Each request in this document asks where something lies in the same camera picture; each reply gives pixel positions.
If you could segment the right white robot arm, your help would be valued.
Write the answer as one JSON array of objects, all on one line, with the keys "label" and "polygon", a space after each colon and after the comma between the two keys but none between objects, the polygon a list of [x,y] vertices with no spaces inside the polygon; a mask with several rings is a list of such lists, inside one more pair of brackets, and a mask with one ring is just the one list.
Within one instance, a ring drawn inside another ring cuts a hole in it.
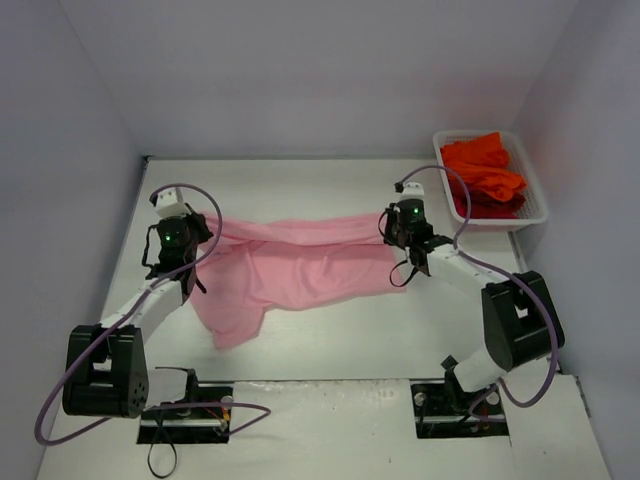
[{"label": "right white robot arm", "polygon": [[458,289],[481,305],[482,341],[467,359],[443,362],[445,405],[464,412],[479,392],[507,373],[547,357],[549,370],[535,400],[549,389],[565,336],[543,277],[535,271],[510,273],[466,254],[455,239],[436,234],[418,199],[391,203],[378,227],[385,244],[402,250],[410,278],[421,274]]}]

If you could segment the pink t shirt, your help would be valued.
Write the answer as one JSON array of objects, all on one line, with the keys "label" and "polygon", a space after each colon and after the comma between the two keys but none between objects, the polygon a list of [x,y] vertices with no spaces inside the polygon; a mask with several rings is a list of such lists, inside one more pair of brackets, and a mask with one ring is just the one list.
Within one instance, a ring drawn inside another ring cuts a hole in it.
[{"label": "pink t shirt", "polygon": [[190,302],[215,347],[254,339],[273,309],[301,311],[401,291],[378,219],[369,213],[262,224],[207,215],[208,227],[222,231],[197,267],[204,288]]}]

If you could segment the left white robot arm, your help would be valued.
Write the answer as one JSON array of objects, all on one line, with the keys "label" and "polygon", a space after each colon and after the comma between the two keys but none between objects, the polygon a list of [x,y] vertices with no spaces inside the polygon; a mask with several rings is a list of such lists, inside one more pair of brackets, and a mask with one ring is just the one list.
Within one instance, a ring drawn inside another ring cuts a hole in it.
[{"label": "left white robot arm", "polygon": [[205,217],[186,206],[148,228],[160,240],[158,260],[149,269],[140,293],[123,309],[95,325],[72,330],[67,350],[69,378],[62,405],[72,416],[136,418],[150,401],[150,379],[144,344],[148,336],[194,290],[204,293],[198,279],[198,248],[214,238]]}]

